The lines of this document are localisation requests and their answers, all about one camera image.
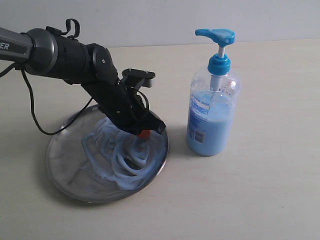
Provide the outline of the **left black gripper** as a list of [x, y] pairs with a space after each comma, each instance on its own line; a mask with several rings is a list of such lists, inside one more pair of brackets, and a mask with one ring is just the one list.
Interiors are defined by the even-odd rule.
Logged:
[[149, 112], [135, 89], [121, 82], [111, 86], [104, 81], [84, 83], [81, 86], [118, 129], [140, 139], [149, 139], [152, 132], [161, 135], [166, 129], [166, 124], [156, 113]]

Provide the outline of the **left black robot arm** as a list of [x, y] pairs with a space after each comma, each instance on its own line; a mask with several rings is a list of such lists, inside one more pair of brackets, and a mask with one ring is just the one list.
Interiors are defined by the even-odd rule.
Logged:
[[140, 88], [152, 86], [155, 73], [128, 68], [118, 74], [109, 50], [101, 45], [80, 43], [75, 35], [67, 37], [52, 27], [25, 33], [2, 28], [0, 58], [25, 75], [80, 85], [120, 130], [133, 135], [165, 130], [165, 123], [140, 92]]

